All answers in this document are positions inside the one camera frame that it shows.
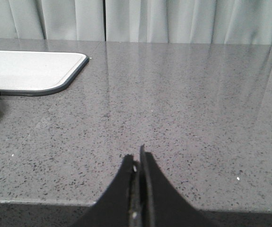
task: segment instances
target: white cutting board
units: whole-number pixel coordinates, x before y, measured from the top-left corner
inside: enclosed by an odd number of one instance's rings
[[[0,51],[0,94],[47,95],[65,89],[88,58],[81,53]]]

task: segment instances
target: quartz countertop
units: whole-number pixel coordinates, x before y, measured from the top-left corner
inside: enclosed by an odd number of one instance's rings
[[[72,84],[0,97],[0,202],[89,206],[145,144],[201,210],[272,212],[272,46],[0,39],[80,52]]]

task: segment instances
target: curtain fold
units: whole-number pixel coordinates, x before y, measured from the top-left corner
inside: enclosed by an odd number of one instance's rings
[[[272,0],[105,0],[105,15],[103,0],[0,0],[0,38],[104,41],[105,29],[117,42],[272,44]]]

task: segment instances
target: gray speckled countertop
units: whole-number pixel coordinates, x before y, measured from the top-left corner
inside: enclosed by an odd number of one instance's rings
[[[90,205],[141,144],[194,207],[272,212],[272,47],[0,39],[81,52],[68,89],[0,97],[0,201]]]

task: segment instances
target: black object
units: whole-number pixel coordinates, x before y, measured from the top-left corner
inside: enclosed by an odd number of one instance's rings
[[[126,155],[102,197],[72,227],[216,227],[187,203],[140,149],[140,164]]]
[[[40,90],[40,91],[27,91],[27,90],[0,90],[1,96],[47,96],[51,94],[55,94],[57,92],[65,90],[71,82],[75,79],[75,77],[80,73],[83,67],[88,62],[88,57],[84,59],[84,61],[75,69],[75,71],[67,78],[67,80],[52,89]]]

